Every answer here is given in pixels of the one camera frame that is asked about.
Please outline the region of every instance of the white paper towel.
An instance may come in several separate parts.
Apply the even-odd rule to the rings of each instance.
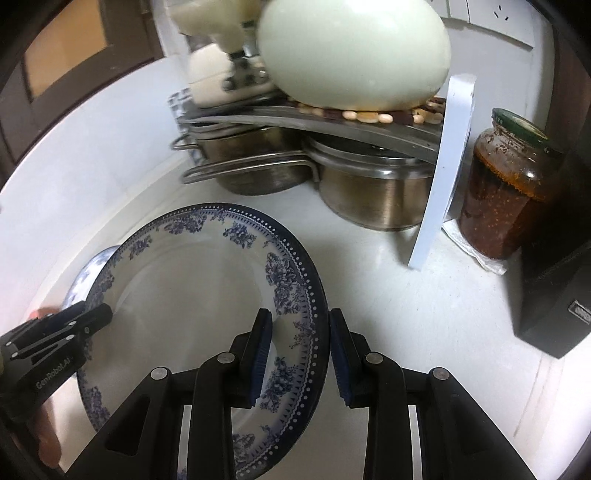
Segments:
[[[457,224],[457,220],[449,220],[443,224],[443,231],[447,236],[459,246],[464,252],[471,257],[476,258],[477,262],[482,268],[489,272],[496,273],[497,275],[504,275],[507,271],[509,264],[508,260],[493,260],[482,255],[478,250],[471,246],[468,241],[464,238],[460,231],[460,226]]]

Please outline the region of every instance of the jar lid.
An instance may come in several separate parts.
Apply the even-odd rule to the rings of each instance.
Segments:
[[[403,166],[423,163],[421,160],[409,157],[403,153],[348,138],[333,137],[324,134],[310,134],[308,139],[312,146],[322,152],[361,163],[380,166]]]
[[[540,148],[550,157],[561,157],[564,152],[549,137],[529,120],[504,108],[494,108],[492,119],[495,123],[515,135],[519,140],[534,148]]]

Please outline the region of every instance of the white wall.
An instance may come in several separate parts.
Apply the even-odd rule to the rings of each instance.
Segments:
[[[535,48],[491,30],[443,19],[452,44],[450,75],[476,75],[475,110],[468,150],[492,126],[493,108],[505,108],[544,128],[554,83],[554,38],[550,23],[527,4]],[[440,91],[446,96],[447,82]]]
[[[24,158],[0,192],[0,330],[27,314],[69,240],[171,155],[167,99],[185,86],[176,58],[153,62],[84,102]]]

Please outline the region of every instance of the green lid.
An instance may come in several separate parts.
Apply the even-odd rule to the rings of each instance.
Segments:
[[[549,156],[560,157],[563,155],[560,147],[553,143],[542,130],[522,116],[503,108],[494,108],[492,110],[492,119],[519,140],[534,148],[542,148]]]

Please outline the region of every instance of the electrical outlet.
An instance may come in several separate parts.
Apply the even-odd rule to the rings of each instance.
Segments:
[[[425,0],[442,18],[449,18],[449,10],[447,7],[447,0]]]
[[[525,0],[467,0],[470,23],[535,47],[530,6]]]
[[[470,21],[468,16],[468,3],[466,0],[448,0],[449,5],[449,16],[456,20],[463,20],[464,22]]]

